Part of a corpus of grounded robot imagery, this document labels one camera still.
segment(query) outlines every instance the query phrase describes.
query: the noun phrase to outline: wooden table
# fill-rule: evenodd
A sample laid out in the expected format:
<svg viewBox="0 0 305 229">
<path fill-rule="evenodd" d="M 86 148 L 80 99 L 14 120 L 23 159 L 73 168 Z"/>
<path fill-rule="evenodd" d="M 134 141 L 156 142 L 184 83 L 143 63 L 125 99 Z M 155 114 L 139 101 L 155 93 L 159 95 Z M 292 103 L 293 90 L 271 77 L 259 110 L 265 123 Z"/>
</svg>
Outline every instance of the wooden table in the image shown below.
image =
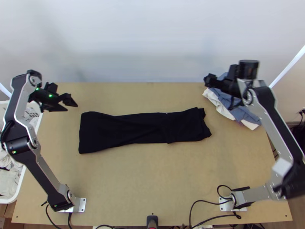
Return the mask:
<svg viewBox="0 0 305 229">
<path fill-rule="evenodd" d="M 251 131 L 219 114 L 202 96 L 203 83 L 60 83 L 78 108 L 44 114 L 38 138 L 42 155 L 58 179 L 76 196 L 86 197 L 85 213 L 74 225 L 143 226 L 154 213 L 162 226 L 188 224 L 191 204 L 218 201 L 216 187 L 259 186 L 269 179 L 274 163 L 263 127 Z M 133 144 L 80 155 L 80 115 L 183 111 L 205 108 L 212 136 L 199 142 Z M 40 204 L 47 196 L 29 171 L 25 174 L 13 222 L 50 224 Z M 52 220 L 67 224 L 66 213 L 49 210 Z M 218 206 L 195 205 L 192 224 L 225 214 Z M 287 202 L 254 203 L 235 217 L 210 224 L 263 223 L 292 220 Z"/>
</svg>

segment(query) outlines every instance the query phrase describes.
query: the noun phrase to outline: laundry basket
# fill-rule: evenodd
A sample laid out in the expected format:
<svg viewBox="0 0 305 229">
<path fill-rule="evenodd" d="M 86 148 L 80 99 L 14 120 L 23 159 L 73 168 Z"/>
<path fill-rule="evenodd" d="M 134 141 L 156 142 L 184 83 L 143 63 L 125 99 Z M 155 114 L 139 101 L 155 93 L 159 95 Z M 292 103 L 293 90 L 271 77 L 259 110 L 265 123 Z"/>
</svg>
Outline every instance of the laundry basket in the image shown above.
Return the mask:
<svg viewBox="0 0 305 229">
<path fill-rule="evenodd" d="M 1 129 L 4 124 L 3 117 L 5 114 L 5 110 L 7 108 L 8 102 L 9 101 L 0 101 L 0 127 L 1 127 Z M 34 126 L 36 134 L 37 134 L 37 131 L 38 131 L 41 119 L 42 119 L 42 115 L 43 115 L 43 113 L 40 112 L 40 108 L 39 108 L 38 104 L 36 104 L 35 102 L 31 102 L 31 103 L 27 104 L 26 111 L 24 113 L 24 117 L 26 118 L 26 121 L 30 122 L 30 120 L 32 120 L 34 117 L 38 117 L 37 123 Z M 26 167 L 23 166 L 15 194 L 12 197 L 0 196 L 0 204 L 12 203 L 17 199 L 25 172 L 26 172 Z"/>
</svg>

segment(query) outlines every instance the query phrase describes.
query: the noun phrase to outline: black garment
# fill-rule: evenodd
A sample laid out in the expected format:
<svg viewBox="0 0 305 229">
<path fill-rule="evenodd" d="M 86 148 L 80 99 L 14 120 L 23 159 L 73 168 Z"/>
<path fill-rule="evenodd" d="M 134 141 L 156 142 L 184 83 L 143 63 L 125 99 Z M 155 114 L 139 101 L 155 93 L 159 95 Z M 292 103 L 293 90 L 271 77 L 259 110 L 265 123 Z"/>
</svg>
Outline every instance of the black garment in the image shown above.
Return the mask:
<svg viewBox="0 0 305 229">
<path fill-rule="evenodd" d="M 82 114 L 79 153 L 92 153 L 133 143 L 200 141 L 211 136 L 197 107 L 173 113 L 143 113 L 111 116 L 98 112 Z"/>
</svg>

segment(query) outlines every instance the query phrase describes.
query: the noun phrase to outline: white tube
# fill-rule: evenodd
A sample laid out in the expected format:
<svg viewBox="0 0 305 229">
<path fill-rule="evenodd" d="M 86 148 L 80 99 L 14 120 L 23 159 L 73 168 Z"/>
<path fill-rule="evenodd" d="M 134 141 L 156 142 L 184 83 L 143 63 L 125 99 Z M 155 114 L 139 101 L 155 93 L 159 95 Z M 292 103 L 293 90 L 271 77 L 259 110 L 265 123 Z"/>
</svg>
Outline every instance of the white tube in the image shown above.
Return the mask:
<svg viewBox="0 0 305 229">
<path fill-rule="evenodd" d="M 276 83 L 294 66 L 295 63 L 304 55 L 305 53 L 305 46 L 301 48 L 301 50 L 295 55 L 292 61 L 284 68 L 284 70 L 275 78 L 275 80 L 269 85 L 272 88 Z"/>
<path fill-rule="evenodd" d="M 8 89 L 6 89 L 2 83 L 0 83 L 0 90 L 6 94 L 9 98 L 12 96 L 12 93 L 8 91 Z"/>
</svg>

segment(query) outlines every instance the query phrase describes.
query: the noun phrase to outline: power outlet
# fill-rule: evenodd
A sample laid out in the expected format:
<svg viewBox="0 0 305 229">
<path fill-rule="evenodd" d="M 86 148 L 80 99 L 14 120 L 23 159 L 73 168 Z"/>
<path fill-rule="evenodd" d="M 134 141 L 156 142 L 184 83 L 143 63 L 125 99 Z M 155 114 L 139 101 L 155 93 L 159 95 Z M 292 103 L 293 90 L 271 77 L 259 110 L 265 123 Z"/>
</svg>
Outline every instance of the power outlet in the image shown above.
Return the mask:
<svg viewBox="0 0 305 229">
<path fill-rule="evenodd" d="M 302 110 L 305 110 L 305 107 L 303 107 L 301 110 L 298 110 L 298 111 L 296 112 L 296 114 L 299 114 L 299 112 L 302 112 Z"/>
</svg>

